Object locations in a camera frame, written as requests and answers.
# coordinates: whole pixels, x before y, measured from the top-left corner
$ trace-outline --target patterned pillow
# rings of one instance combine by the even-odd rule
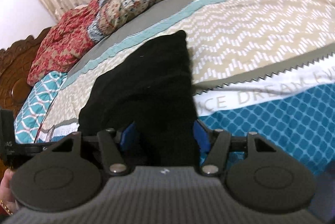
[[[37,82],[14,121],[15,140],[19,144],[35,141],[46,111],[58,93],[67,74],[56,71]]]

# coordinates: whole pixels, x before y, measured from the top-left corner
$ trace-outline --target white wall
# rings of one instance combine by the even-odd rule
[[[36,38],[55,23],[39,0],[0,0],[0,49],[29,35]]]

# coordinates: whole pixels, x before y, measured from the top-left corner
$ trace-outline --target bedsheet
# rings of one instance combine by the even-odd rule
[[[332,97],[326,98],[323,95],[332,94],[334,85],[334,56],[331,54],[335,41],[334,2],[335,0],[162,1],[97,44],[69,72],[66,82],[48,110],[36,141],[56,141],[75,131],[78,128],[79,112],[86,104],[99,75],[112,70],[146,40],[183,29],[187,33],[193,57],[193,82],[199,93],[195,95],[198,115],[207,125],[229,128],[234,135],[258,130],[292,155],[295,151],[302,151],[301,157],[295,157],[317,173],[322,170],[324,163],[334,157],[335,147],[333,113],[322,112],[322,106],[327,108],[333,104]],[[313,60],[321,57],[323,50],[327,52],[321,55],[324,60],[316,59],[313,64],[306,62],[310,58]],[[285,68],[288,64],[294,64],[292,67],[295,68],[301,65],[302,68],[285,71],[291,69],[291,66]],[[265,72],[267,68],[283,73],[258,82],[245,82],[252,80],[247,78],[250,72],[259,69]],[[236,84],[217,88],[229,84],[229,78],[232,77],[238,77],[235,78]],[[303,117],[310,112],[307,112],[308,107],[302,112],[303,109],[297,109],[297,106],[289,106],[288,100],[296,102],[296,99],[304,99],[306,93],[307,97],[319,100],[321,109],[318,109],[318,113],[322,116],[314,117],[311,121],[324,121],[324,135],[314,129],[312,122],[304,130],[291,126],[291,123],[301,125]],[[264,130],[265,126],[256,127],[255,123],[259,120],[257,116],[262,115],[258,111],[259,107],[266,109],[264,106],[268,104],[272,109],[273,106],[280,108],[281,102],[286,102],[286,108],[290,110],[281,110],[282,113],[290,113],[284,120],[289,126],[283,127],[284,122],[281,121],[277,123],[280,125],[278,129],[274,122],[267,124],[272,130],[268,127]],[[226,114],[220,114],[227,111],[250,113],[252,108],[258,111],[249,115],[254,121],[245,123],[243,120],[241,123],[248,125],[243,128],[232,128],[232,123],[227,122]],[[304,140],[308,140],[308,146],[302,141],[302,137],[297,143],[293,143],[295,134],[307,134],[307,139]],[[313,155],[308,154],[311,161],[308,163],[305,161],[306,151],[311,144],[315,151]]]

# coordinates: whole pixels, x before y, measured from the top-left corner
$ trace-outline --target carved wooden headboard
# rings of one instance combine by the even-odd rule
[[[0,49],[0,106],[12,110],[14,117],[19,113],[32,89],[27,84],[29,70],[49,30],[50,27],[44,29],[36,39],[28,36],[26,39],[14,42],[7,50]],[[0,179],[5,170],[0,161]]]

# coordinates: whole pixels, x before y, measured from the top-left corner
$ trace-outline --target metal screw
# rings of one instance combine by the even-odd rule
[[[219,168],[217,166],[211,165],[211,164],[205,165],[201,169],[202,169],[202,172],[208,175],[215,174],[219,171]]]
[[[113,173],[121,173],[127,170],[127,167],[124,164],[112,164],[109,167],[109,170]]]

